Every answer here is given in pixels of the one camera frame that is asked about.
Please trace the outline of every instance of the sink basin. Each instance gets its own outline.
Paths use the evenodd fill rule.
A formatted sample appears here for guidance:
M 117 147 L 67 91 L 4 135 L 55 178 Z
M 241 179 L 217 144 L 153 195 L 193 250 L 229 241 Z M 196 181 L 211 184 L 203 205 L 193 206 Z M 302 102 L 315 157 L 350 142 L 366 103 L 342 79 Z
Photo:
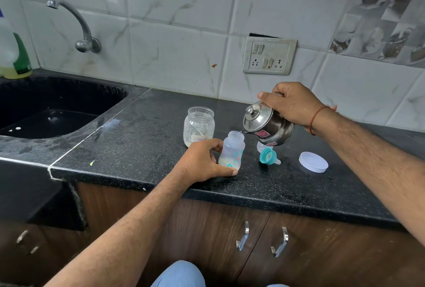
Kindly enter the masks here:
M 128 93 L 89 81 L 36 77 L 0 84 L 0 135 L 52 138 L 72 133 Z

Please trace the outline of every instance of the white switch plate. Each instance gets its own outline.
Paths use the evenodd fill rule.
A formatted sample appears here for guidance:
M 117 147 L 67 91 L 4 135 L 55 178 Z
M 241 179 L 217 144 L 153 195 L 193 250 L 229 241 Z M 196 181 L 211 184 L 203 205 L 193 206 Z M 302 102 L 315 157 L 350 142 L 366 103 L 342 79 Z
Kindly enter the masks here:
M 297 40 L 294 39 L 249 36 L 245 46 L 243 72 L 289 75 L 296 46 Z

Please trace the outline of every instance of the stainless steel kettle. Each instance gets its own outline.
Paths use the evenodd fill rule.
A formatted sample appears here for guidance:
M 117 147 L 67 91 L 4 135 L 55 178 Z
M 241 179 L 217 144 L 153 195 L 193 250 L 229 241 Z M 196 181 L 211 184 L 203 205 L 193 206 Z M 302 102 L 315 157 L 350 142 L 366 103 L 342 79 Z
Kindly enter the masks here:
M 243 128 L 254 134 L 268 146 L 282 145 L 294 130 L 294 124 L 287 121 L 278 111 L 258 101 L 245 110 Z

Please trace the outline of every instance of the sticker on kettle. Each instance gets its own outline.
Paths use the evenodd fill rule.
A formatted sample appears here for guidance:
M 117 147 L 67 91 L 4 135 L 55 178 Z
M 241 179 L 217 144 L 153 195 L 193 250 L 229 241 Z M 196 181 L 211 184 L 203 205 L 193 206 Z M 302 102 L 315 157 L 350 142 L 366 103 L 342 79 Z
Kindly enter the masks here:
M 207 140 L 208 136 L 207 135 L 194 135 L 192 134 L 190 137 L 192 143 L 193 142 L 200 142 L 201 140 Z
M 269 133 L 267 133 L 266 131 L 255 132 L 254 134 L 255 134 L 255 135 L 257 135 L 258 137 L 261 137 L 261 138 L 264 138 L 264 137 L 270 136 L 270 134 L 269 134 Z

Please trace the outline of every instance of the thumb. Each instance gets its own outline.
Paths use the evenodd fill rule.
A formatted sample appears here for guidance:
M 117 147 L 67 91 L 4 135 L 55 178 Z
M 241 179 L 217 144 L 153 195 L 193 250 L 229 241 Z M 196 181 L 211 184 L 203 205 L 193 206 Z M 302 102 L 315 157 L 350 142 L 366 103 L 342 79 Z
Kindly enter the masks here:
M 267 104 L 275 110 L 279 110 L 282 107 L 282 103 L 285 101 L 285 97 L 282 95 L 271 94 L 270 92 L 261 91 L 257 95 L 263 103 Z
M 233 167 L 222 166 L 218 164 L 214 164 L 212 171 L 214 173 L 214 177 L 216 176 L 235 176 L 238 171 Z

